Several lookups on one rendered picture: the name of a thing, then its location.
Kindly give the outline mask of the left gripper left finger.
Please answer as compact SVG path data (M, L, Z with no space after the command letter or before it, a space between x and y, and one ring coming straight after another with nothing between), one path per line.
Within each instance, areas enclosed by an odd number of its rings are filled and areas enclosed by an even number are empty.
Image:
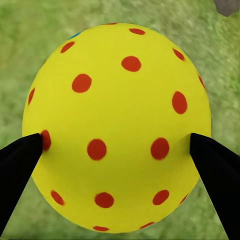
M0 150L0 237L42 153L40 133L22 137Z

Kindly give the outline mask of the easter egg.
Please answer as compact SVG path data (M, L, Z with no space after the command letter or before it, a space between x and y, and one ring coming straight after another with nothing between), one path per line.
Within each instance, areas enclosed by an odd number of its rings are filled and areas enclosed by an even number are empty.
M191 134L211 138L205 85L164 35L130 23L91 27L60 45L29 90L22 137L39 133L31 174L72 223L129 233L172 213L200 174Z

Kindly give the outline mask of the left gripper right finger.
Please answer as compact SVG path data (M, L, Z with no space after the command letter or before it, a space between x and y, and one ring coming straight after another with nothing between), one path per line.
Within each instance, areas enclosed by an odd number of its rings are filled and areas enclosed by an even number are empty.
M240 240L240 156L197 133L190 155L229 240Z

